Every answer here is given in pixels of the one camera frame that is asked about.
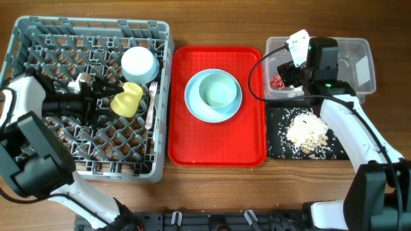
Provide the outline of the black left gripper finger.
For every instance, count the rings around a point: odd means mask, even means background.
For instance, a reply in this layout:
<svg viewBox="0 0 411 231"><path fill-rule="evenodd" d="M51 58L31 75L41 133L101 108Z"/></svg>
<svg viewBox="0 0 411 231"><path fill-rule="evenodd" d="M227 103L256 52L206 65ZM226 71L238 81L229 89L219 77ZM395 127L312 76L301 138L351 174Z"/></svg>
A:
<svg viewBox="0 0 411 231"><path fill-rule="evenodd" d="M100 78L94 79L94 95L97 98L106 98L124 92L122 87L108 83Z"/></svg>
<svg viewBox="0 0 411 231"><path fill-rule="evenodd" d="M104 109L96 109L94 113L94 117L92 119L91 127L97 128L106 122L112 121L113 119L117 119L119 116L111 111L111 110L104 110Z"/></svg>

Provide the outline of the red plastic snack wrapper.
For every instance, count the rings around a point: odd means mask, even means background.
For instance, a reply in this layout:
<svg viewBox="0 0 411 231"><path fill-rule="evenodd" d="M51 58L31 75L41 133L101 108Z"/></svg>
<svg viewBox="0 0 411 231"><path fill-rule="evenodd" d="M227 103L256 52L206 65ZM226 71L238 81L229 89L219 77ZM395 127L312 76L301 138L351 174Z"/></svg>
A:
<svg viewBox="0 0 411 231"><path fill-rule="evenodd" d="M270 80L270 86L277 90L285 88L285 84L280 75L276 75Z"/></svg>

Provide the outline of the yellow plastic cup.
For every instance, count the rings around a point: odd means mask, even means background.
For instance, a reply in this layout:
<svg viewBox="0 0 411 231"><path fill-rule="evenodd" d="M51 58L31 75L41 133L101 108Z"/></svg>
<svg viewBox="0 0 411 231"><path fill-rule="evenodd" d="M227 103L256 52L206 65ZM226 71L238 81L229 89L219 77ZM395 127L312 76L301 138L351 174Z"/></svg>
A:
<svg viewBox="0 0 411 231"><path fill-rule="evenodd" d="M126 82L123 90L114 96L110 108L121 117L133 117L143 96L143 89L136 83Z"/></svg>

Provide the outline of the light blue small bowl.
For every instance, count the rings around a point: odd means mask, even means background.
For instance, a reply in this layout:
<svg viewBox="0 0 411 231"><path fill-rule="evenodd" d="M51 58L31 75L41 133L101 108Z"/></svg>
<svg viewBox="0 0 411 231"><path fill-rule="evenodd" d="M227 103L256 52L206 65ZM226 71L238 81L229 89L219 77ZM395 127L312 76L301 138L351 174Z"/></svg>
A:
<svg viewBox="0 0 411 231"><path fill-rule="evenodd" d="M145 47L131 47L121 57L121 70L127 81L146 84L153 81L159 73L157 57Z"/></svg>

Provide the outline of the white plastic fork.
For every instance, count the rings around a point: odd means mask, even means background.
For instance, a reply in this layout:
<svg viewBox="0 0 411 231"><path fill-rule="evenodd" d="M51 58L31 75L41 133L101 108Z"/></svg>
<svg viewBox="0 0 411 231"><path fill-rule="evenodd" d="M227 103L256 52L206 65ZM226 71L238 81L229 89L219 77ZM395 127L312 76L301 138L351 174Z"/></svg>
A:
<svg viewBox="0 0 411 231"><path fill-rule="evenodd" d="M158 83L156 81L151 82L150 87L148 89L148 95L150 97L150 103L148 107L148 112L146 116L146 123L145 123L145 128L147 130L150 130L152 127L152 122L153 122L153 105L154 105L154 99L157 94L157 86Z"/></svg>

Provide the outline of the rice and food scraps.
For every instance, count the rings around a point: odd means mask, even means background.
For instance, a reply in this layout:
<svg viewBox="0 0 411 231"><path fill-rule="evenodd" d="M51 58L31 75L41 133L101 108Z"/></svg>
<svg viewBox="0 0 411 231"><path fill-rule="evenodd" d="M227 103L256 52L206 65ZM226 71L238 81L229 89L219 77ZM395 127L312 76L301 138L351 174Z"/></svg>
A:
<svg viewBox="0 0 411 231"><path fill-rule="evenodd" d="M287 137L292 142L306 149L308 146L316 148L320 143L325 145L328 138L325 133L330 127L319 117L315 115L302 115L296 117L290 125Z"/></svg>

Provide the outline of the light green bowl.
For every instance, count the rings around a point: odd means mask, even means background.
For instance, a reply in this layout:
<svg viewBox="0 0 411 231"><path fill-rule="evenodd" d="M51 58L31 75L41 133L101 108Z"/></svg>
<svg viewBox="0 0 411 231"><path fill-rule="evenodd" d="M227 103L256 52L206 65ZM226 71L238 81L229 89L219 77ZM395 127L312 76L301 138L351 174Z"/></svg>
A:
<svg viewBox="0 0 411 231"><path fill-rule="evenodd" d="M228 107L236 98L234 78L225 73L212 73L203 78L199 85L201 100L211 108Z"/></svg>

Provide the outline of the light blue plate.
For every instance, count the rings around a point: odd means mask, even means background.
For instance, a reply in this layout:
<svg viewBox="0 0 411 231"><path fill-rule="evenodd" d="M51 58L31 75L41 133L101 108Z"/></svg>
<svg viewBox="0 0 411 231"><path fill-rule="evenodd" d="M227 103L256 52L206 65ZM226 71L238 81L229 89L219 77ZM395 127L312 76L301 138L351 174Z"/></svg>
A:
<svg viewBox="0 0 411 231"><path fill-rule="evenodd" d="M225 73L234 78L236 82L237 95L234 101L224 108L208 107L199 96L200 82L209 74ZM239 109L242 103L242 89L238 80L230 73L221 69L206 69L196 73L187 83L184 91L184 100L188 110L197 119L207 123L221 123L230 119Z"/></svg>

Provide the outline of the white paper napkin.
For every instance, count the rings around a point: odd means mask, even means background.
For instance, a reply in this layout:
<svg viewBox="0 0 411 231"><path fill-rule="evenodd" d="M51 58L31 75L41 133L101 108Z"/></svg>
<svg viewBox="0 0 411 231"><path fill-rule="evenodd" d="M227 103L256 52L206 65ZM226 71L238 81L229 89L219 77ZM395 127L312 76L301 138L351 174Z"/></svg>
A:
<svg viewBox="0 0 411 231"><path fill-rule="evenodd" d="M299 97L303 95L304 95L303 91L292 91L291 93L288 94L288 97L294 98L294 97Z"/></svg>

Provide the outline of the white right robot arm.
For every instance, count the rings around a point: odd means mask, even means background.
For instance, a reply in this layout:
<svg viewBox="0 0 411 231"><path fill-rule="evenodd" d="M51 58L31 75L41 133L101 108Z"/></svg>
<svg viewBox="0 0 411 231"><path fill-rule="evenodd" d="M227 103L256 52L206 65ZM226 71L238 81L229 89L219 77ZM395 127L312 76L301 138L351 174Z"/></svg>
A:
<svg viewBox="0 0 411 231"><path fill-rule="evenodd" d="M344 200L305 205L309 226L410 230L410 161L385 142L337 74L336 61L307 61L300 73L303 97L331 127L356 174Z"/></svg>

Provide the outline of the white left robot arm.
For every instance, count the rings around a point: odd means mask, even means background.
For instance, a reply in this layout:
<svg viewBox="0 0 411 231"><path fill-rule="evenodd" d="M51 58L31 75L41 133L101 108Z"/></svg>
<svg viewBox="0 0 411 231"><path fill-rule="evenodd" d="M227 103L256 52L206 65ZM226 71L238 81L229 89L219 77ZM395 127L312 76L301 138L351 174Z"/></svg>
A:
<svg viewBox="0 0 411 231"><path fill-rule="evenodd" d="M44 124L41 107L53 81L32 69L1 88L1 177L19 195L18 204L55 201L86 219L95 230L144 230L126 205L93 187L76 170L72 154Z"/></svg>

